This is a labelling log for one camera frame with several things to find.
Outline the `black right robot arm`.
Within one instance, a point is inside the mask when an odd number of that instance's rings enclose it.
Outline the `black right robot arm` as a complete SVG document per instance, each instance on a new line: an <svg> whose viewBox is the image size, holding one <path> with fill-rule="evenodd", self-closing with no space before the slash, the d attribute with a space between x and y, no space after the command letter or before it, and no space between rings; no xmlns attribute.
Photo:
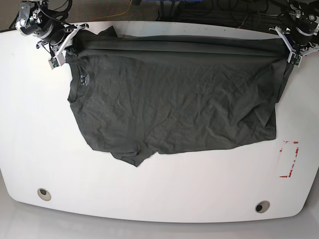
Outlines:
<svg viewBox="0 0 319 239"><path fill-rule="evenodd" d="M65 41L66 37L78 29L88 28L88 24L79 26L66 22L68 12L72 7L72 1L67 0L63 4L66 8L49 9L47 0L24 0L20 3L17 13L10 28L16 28L23 35L34 35L40 39L37 48L48 46L46 50L51 57Z"/></svg>

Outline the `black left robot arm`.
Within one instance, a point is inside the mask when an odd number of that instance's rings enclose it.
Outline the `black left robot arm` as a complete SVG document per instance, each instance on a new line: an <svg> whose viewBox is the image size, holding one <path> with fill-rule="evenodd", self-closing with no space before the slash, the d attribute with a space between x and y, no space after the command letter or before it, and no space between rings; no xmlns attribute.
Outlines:
<svg viewBox="0 0 319 239"><path fill-rule="evenodd" d="M307 55L319 50L319 2L317 0L272 0L281 9L282 26L274 31L292 52Z"/></svg>

